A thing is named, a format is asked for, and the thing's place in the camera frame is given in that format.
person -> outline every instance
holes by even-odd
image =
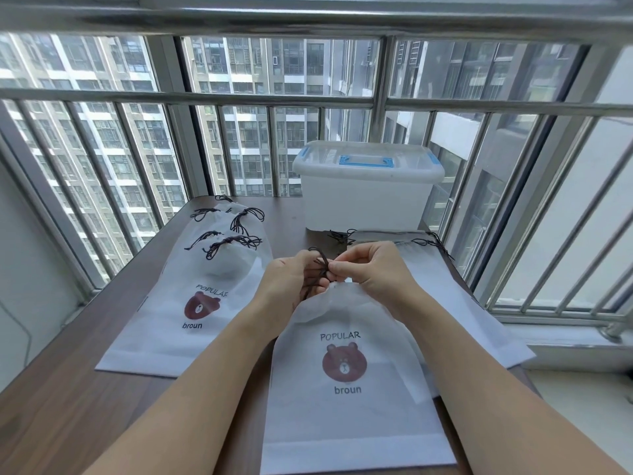
[[[307,292],[348,277],[413,334],[475,475],[626,473],[426,294],[392,242],[350,247],[322,278],[319,257],[304,250],[273,260],[253,300],[85,475],[212,473],[263,349]]]

hand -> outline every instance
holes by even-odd
[[[398,302],[422,290],[393,242],[354,245],[329,263],[329,271],[332,281],[351,277],[392,314]]]
[[[256,307],[255,317],[263,322],[261,329],[268,339],[279,336],[306,294],[318,295],[328,288],[330,280],[319,277],[323,265],[318,260],[321,255],[317,251],[301,250],[295,256],[277,258],[266,267],[249,305]]]

floor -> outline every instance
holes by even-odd
[[[633,381],[581,372],[530,370],[529,375],[552,407],[633,474]]]

storage box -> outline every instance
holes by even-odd
[[[428,148],[313,141],[295,158],[310,230],[417,230],[444,168]]]

brown bear logo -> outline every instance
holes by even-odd
[[[219,308],[219,298],[212,298],[201,291],[197,291],[193,297],[189,298],[189,301],[185,305],[185,316],[190,320],[199,320]]]
[[[323,371],[329,378],[337,382],[355,382],[366,370],[367,359],[356,343],[327,346],[327,353],[323,357]]]

